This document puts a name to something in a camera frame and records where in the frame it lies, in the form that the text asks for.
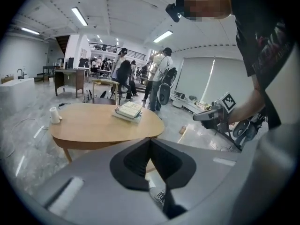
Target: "floor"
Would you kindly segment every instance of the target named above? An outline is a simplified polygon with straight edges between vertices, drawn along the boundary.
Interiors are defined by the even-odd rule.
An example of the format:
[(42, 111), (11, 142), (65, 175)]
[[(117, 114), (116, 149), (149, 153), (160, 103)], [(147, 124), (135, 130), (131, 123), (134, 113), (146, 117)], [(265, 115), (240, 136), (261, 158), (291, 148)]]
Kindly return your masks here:
[[(91, 88), (91, 83), (85, 84), (85, 90), (92, 90)], [(2, 113), (0, 117), (2, 167), (11, 182), (29, 194), (33, 194), (39, 185), (68, 164), (63, 150), (55, 144), (49, 131), (38, 132), (39, 125), (45, 126), (44, 128), (49, 126), (51, 107), (57, 107), (60, 103), (81, 103), (84, 97), (79, 93), (78, 98), (75, 98), (75, 90), (71, 88), (66, 88), (64, 93), (60, 88), (58, 96), (55, 96), (53, 82), (38, 82), (35, 89), (37, 101), (33, 106), (13, 116), (6, 117)], [(98, 96), (105, 90), (108, 90), (107, 86), (96, 86)], [(139, 94), (139, 97), (134, 98), (134, 102), (141, 103), (142, 98), (143, 94)], [(159, 138), (198, 148), (236, 151), (225, 138), (206, 130), (199, 122), (193, 121), (189, 112), (175, 108), (171, 103), (163, 106), (158, 116), (165, 124), (165, 131)], [(25, 118), (35, 118), (39, 125), (34, 120), (26, 120), (17, 125)], [(181, 135), (179, 131), (183, 126), (187, 129)], [(72, 159), (76, 159), (86, 152), (88, 151), (71, 150), (70, 154)]]

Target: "book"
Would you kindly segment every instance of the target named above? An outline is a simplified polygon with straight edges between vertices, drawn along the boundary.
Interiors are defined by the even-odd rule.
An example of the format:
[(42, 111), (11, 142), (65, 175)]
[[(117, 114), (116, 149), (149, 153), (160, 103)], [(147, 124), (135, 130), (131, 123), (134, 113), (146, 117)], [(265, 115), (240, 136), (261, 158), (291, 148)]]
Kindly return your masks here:
[(115, 112), (119, 115), (133, 119), (142, 110), (141, 104), (136, 104), (133, 102), (127, 102), (124, 105), (118, 107)]
[(142, 117), (142, 111), (140, 111), (135, 118), (131, 119), (131, 118), (128, 118), (128, 117), (125, 117), (123, 115), (120, 115), (118, 113), (116, 113), (116, 111), (114, 110), (112, 115), (117, 117), (117, 118), (121, 118), (123, 120), (126, 120), (126, 121), (130, 121), (130, 122), (134, 122), (134, 123), (139, 123), (141, 121), (141, 117)]

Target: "ceiling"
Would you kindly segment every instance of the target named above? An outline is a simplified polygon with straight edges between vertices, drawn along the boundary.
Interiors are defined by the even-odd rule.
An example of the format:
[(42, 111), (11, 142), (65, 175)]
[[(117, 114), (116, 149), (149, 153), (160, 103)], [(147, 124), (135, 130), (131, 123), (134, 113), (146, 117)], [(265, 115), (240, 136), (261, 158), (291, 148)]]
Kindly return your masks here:
[[(175, 23), (165, 8), (175, 0), (27, 0), (12, 20), (11, 30), (36, 30), (43, 39), (83, 33), (90, 40), (101, 36), (115, 45), (130, 40), (148, 48), (170, 47), (174, 51), (199, 46), (235, 45), (234, 17), (192, 22), (182, 18)], [(78, 7), (88, 23), (83, 27), (71, 8)], [(173, 35), (158, 44), (153, 40), (166, 32)]]

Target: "white bathtub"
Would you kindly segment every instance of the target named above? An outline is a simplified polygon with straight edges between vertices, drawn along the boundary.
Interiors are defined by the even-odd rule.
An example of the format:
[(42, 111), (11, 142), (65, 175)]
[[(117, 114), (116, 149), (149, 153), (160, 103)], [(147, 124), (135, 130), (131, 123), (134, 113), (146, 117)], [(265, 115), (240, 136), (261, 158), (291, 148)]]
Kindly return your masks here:
[(0, 85), (1, 115), (11, 115), (34, 105), (37, 100), (34, 79), (15, 79)]

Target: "balcony railing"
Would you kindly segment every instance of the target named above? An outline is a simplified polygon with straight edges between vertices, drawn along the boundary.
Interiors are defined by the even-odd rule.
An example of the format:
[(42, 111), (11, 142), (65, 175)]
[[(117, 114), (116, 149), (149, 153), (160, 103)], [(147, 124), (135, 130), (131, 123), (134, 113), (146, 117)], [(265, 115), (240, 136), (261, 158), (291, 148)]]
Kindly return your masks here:
[[(117, 46), (106, 45), (106, 44), (90, 43), (90, 49), (96, 50), (96, 51), (107, 51), (107, 52), (119, 54), (119, 52), (121, 51), (122, 48), (117, 47)], [(146, 55), (139, 53), (139, 52), (127, 50), (127, 56), (132, 57), (132, 58), (137, 58), (140, 60), (144, 60)]]

